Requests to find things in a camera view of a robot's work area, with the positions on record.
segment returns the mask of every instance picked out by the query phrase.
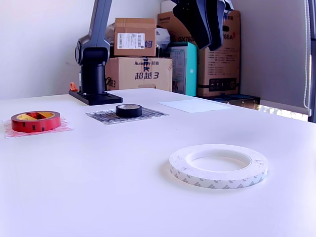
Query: white tape roll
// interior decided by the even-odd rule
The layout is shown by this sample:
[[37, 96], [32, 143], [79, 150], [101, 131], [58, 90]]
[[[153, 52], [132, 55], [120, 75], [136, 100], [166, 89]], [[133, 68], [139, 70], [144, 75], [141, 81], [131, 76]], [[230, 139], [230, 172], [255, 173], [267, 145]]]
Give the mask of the white tape roll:
[[[245, 168], [233, 171], [210, 171], [193, 166], [193, 161], [204, 157], [234, 158], [245, 163]], [[176, 151], [170, 157], [170, 172], [178, 179], [210, 189], [238, 189], [261, 182], [268, 173], [268, 161], [260, 153], [231, 145], [198, 145]]]

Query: white table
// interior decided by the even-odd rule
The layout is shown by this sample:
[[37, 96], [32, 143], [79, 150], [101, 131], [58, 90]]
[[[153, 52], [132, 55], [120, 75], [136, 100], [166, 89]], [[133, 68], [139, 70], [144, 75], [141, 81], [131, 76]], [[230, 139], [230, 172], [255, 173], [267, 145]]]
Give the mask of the white table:
[[[1, 237], [315, 237], [316, 125], [240, 107], [189, 114], [158, 102], [191, 97], [115, 91], [170, 116], [104, 125], [69, 95], [0, 101], [0, 118], [59, 111], [77, 129], [5, 139], [0, 128]], [[197, 144], [262, 153], [269, 176], [238, 190], [177, 180], [169, 156]]]

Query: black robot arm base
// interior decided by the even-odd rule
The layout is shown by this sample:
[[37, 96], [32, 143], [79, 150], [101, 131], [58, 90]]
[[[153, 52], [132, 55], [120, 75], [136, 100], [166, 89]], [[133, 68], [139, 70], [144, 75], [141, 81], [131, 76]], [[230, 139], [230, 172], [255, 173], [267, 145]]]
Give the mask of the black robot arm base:
[[123, 102], [123, 98], [109, 93], [103, 93], [99, 95], [83, 95], [80, 92], [70, 90], [69, 94], [74, 96], [76, 99], [84, 102], [85, 104], [91, 106], [117, 104]]

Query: tape roll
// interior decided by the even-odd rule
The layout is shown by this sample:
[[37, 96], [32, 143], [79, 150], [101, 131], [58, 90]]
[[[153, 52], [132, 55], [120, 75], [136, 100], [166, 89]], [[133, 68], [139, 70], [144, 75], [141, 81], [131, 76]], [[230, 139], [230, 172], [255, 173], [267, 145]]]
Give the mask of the tape roll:
[[137, 118], [142, 115], [142, 107], [140, 105], [118, 105], [116, 114], [120, 118]]
[[[234, 158], [245, 168], [233, 171], [210, 171], [197, 168], [193, 162], [199, 158]], [[178, 179], [210, 189], [238, 189], [252, 186], [264, 180], [268, 174], [268, 161], [260, 153], [231, 145], [198, 145], [186, 147], [170, 157], [170, 172]]]
[[61, 125], [60, 113], [53, 111], [34, 111], [11, 117], [12, 129], [17, 132], [44, 132]]

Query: orange object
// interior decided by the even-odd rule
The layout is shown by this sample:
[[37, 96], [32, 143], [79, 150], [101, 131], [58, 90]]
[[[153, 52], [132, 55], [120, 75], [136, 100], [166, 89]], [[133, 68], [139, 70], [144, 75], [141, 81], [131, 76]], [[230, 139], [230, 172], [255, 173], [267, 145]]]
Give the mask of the orange object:
[[74, 82], [71, 82], [71, 83], [70, 83], [70, 88], [69, 88], [69, 90], [71, 90], [71, 91], [78, 91], [78, 89], [77, 89], [77, 87], [76, 87], [76, 84], [75, 84]]
[[17, 132], [44, 132], [61, 125], [60, 113], [53, 111], [32, 111], [11, 117], [12, 129]]

